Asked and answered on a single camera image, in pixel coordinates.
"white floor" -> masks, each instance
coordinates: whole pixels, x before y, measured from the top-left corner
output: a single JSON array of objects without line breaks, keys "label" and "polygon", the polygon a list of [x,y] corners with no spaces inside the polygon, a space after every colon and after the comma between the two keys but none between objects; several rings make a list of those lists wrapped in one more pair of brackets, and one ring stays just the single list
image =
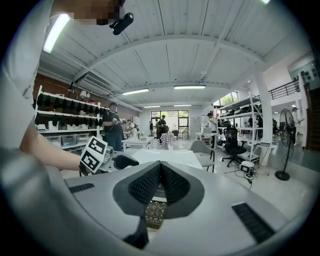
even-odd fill
[{"label": "white floor", "polygon": [[[162,145],[158,143],[156,139],[152,141],[151,149],[158,150],[188,150],[192,144],[192,140],[179,140],[174,141],[169,149],[164,149]],[[132,155],[140,150],[139,148],[129,148],[128,154]],[[232,163],[230,167],[227,167],[227,160],[222,162],[221,159],[226,155],[217,149],[215,152],[215,165],[214,173],[223,175],[226,172],[232,172],[236,169],[237,164]],[[270,175],[268,176],[269,167],[261,167],[257,170],[258,176],[252,181],[251,191],[260,195],[265,200],[272,203],[277,207],[289,220],[292,220],[299,213],[309,211],[313,205],[314,200],[318,196],[315,188],[308,187],[302,182],[291,178],[288,181],[281,181],[275,177],[275,170],[270,169]],[[250,188],[250,184],[243,177],[243,172],[237,171],[224,174],[226,177],[235,180],[243,186]],[[64,178],[78,177],[79,173],[76,171],[62,171]]]}]

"pillar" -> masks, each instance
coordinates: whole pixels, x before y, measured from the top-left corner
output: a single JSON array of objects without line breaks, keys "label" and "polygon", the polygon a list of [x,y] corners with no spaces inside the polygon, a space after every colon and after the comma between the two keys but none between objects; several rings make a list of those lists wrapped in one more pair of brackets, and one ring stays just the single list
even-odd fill
[{"label": "pillar", "polygon": [[[263,137],[261,141],[271,144],[273,122],[272,122],[272,109],[271,109],[269,91],[267,88],[265,77],[261,71],[255,70],[254,79],[259,90],[260,101],[261,101],[261,106],[263,111],[263,116],[262,116],[263,117]],[[266,151],[267,149],[265,148],[261,149],[260,159],[262,159],[265,155],[265,157],[263,158],[263,161],[260,162],[262,166],[266,166],[268,163],[269,153]]]}]

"railing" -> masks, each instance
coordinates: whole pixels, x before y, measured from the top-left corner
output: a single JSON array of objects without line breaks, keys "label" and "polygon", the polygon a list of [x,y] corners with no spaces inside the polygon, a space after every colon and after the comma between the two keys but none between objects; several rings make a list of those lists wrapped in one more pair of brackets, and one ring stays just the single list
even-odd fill
[{"label": "railing", "polygon": [[295,94],[300,92],[299,81],[294,80],[292,82],[286,83],[282,86],[274,88],[269,91],[270,100],[275,100],[290,94]]}]

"ceiling light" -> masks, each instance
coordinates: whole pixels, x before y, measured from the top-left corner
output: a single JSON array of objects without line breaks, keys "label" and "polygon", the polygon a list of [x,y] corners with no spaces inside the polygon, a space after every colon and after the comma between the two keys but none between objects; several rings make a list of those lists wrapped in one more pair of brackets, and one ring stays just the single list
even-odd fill
[{"label": "ceiling light", "polygon": [[138,94],[138,93],[144,93],[144,92],[149,92],[149,89],[141,89],[141,90],[133,90],[129,92],[124,92],[122,95],[129,95],[129,94]]},{"label": "ceiling light", "polygon": [[181,90],[181,89],[204,89],[206,88],[205,85],[176,85],[174,86],[175,90]]},{"label": "ceiling light", "polygon": [[145,109],[147,108],[160,108],[160,106],[144,106]]},{"label": "ceiling light", "polygon": [[58,36],[60,35],[62,29],[70,20],[70,17],[67,14],[60,14],[53,24],[48,37],[46,38],[43,50],[47,53],[51,53],[52,48],[54,47]]},{"label": "ceiling light", "polygon": [[191,104],[184,104],[184,105],[173,105],[174,107],[190,107]]}]

